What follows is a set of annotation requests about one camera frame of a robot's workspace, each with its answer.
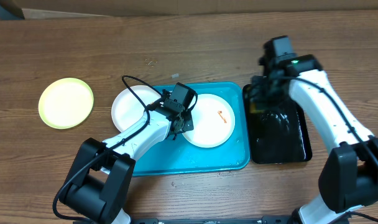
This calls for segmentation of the green yellow sponge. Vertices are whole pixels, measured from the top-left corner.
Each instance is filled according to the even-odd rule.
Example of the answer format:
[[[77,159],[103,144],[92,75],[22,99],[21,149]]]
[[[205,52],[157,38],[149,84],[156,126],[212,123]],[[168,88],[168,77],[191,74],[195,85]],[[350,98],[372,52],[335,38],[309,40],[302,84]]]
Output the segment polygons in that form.
[[[258,113],[257,106],[254,102],[249,103],[249,112],[252,114]]]

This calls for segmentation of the white plate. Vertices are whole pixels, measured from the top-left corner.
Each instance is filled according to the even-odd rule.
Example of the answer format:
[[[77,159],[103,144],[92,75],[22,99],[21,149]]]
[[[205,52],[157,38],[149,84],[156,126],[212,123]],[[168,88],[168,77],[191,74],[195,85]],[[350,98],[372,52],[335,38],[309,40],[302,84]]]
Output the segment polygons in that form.
[[[160,95],[155,90],[145,85],[132,86],[131,89],[146,106],[160,98]],[[111,108],[112,121],[120,132],[140,120],[143,113],[144,107],[128,89],[118,94]]]
[[[222,145],[232,135],[235,115],[230,104],[213,94],[200,94],[191,111],[193,130],[183,133],[183,137],[194,146],[212,148]]]

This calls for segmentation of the lime green plate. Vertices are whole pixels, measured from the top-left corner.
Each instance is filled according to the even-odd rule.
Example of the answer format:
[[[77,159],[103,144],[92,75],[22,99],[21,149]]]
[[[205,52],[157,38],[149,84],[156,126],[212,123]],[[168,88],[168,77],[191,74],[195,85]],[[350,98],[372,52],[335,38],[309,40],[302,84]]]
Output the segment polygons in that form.
[[[51,128],[69,129],[81,124],[91,113],[94,96],[90,86],[77,78],[62,78],[41,94],[38,112]]]

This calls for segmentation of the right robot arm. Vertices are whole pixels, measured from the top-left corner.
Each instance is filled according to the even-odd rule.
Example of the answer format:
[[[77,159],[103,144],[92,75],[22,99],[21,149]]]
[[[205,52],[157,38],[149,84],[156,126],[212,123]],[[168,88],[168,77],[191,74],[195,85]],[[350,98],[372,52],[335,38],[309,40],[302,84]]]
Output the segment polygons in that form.
[[[291,99],[308,115],[328,151],[319,194],[293,211],[288,223],[346,223],[378,202],[378,137],[365,128],[334,91],[313,55],[263,56],[262,76],[249,87],[250,111]]]

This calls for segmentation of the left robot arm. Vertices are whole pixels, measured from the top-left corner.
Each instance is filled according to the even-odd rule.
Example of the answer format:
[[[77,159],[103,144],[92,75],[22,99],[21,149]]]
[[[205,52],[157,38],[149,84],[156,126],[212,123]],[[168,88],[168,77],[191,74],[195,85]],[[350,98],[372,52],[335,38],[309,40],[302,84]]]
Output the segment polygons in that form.
[[[136,162],[167,137],[193,130],[192,100],[163,96],[117,136],[84,141],[53,200],[54,214],[74,223],[130,223],[122,205]]]

